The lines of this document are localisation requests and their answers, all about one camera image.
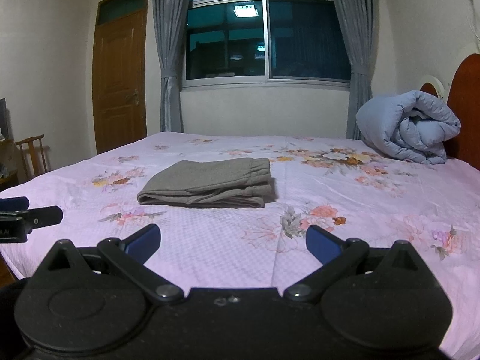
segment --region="curtain tieback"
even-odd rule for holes
[[[169,77],[176,77],[177,72],[175,71],[175,69],[162,69],[162,71],[160,72],[160,76],[163,79],[167,79]]]
[[[370,69],[364,64],[353,64],[352,73],[362,74],[363,76],[368,76],[370,74]]]

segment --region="red-brown headboard panel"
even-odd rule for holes
[[[423,84],[423,86],[420,88],[422,92],[429,93],[431,95],[434,95],[435,97],[438,97],[437,90],[435,89],[435,86],[433,84],[426,82]]]
[[[451,157],[480,170],[480,55],[468,56],[455,73],[447,105],[462,123],[460,134],[447,141]]]

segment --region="screw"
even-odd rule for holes
[[[225,298],[217,298],[213,301],[213,303],[219,307],[223,307],[227,304],[227,300]]]
[[[238,303],[238,302],[240,302],[240,298],[232,295],[231,297],[228,298],[228,301],[230,303]]]
[[[295,284],[291,286],[288,291],[290,295],[298,298],[309,295],[311,293],[311,288],[306,284]]]
[[[180,288],[173,284],[164,284],[157,287],[156,293],[162,298],[172,298],[180,293]]]

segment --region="wall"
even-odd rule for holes
[[[88,0],[0,0],[0,98],[15,139],[45,134],[52,168],[89,156]]]
[[[88,36],[86,104],[90,150],[95,154],[92,110],[92,52],[98,2],[91,0]],[[380,0],[379,47],[373,77],[375,94],[397,89],[393,35],[385,0]],[[148,134],[157,133],[159,123],[158,80],[160,67],[149,1],[145,50],[145,91]],[[185,132],[212,135],[315,135],[344,138],[347,130],[349,92],[312,87],[246,86],[185,90],[181,105]]]
[[[428,74],[443,83],[448,95],[459,64],[469,54],[478,53],[477,38],[467,21],[478,22],[478,1],[475,9],[471,0],[387,0],[387,4],[398,89],[418,89],[421,77]]]

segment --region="curtain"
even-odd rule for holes
[[[152,0],[160,59],[160,131],[183,132],[179,73],[189,0]]]
[[[371,98],[378,0],[334,0],[334,2],[352,66],[346,137],[360,139],[361,133],[355,116],[360,107]]]

